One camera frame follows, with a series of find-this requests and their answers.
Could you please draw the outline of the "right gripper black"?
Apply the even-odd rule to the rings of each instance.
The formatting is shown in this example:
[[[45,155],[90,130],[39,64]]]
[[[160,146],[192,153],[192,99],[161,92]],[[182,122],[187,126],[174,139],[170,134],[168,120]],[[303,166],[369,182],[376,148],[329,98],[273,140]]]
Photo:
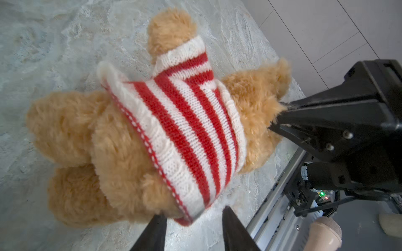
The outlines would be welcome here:
[[[401,193],[402,68],[396,60],[355,63],[342,84],[292,101],[277,122],[271,131],[314,156],[307,167],[313,188],[359,197]]]

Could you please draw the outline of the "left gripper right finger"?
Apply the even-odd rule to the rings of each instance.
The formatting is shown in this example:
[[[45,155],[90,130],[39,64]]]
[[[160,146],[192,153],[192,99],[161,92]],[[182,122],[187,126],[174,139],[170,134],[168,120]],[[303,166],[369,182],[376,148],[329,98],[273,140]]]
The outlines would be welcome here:
[[[223,210],[222,223],[225,251],[260,251],[253,238],[229,206],[225,206]]]

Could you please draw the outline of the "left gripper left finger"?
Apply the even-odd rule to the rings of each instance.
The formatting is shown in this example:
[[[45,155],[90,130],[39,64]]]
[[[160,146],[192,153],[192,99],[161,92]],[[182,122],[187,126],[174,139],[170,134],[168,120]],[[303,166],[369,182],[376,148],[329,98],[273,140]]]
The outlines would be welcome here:
[[[167,218],[155,215],[143,230],[130,251],[164,251]]]

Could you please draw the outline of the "red white striped sweater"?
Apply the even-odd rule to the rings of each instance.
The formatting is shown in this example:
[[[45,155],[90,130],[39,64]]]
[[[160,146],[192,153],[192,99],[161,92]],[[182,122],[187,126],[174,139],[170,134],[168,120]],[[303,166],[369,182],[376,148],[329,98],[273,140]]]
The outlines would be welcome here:
[[[247,140],[225,85],[214,77],[201,37],[158,56],[152,78],[131,82],[112,64],[101,85],[140,134],[159,175],[191,225],[243,167]]]

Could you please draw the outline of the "brown teddy bear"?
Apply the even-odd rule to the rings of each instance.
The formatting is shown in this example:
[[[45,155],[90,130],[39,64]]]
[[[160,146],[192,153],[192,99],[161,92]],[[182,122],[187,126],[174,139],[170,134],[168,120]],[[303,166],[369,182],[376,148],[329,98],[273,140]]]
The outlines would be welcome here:
[[[148,25],[154,68],[158,56],[198,36],[186,11],[160,12]],[[279,59],[218,80],[235,103],[247,140],[245,163],[234,178],[262,167],[280,142],[269,127],[286,110],[280,99],[289,89],[291,68]],[[183,216],[140,134],[104,87],[88,94],[52,93],[35,101],[27,128],[36,148],[58,165],[49,182],[48,205],[64,224],[87,228],[143,222],[160,214],[178,222]]]

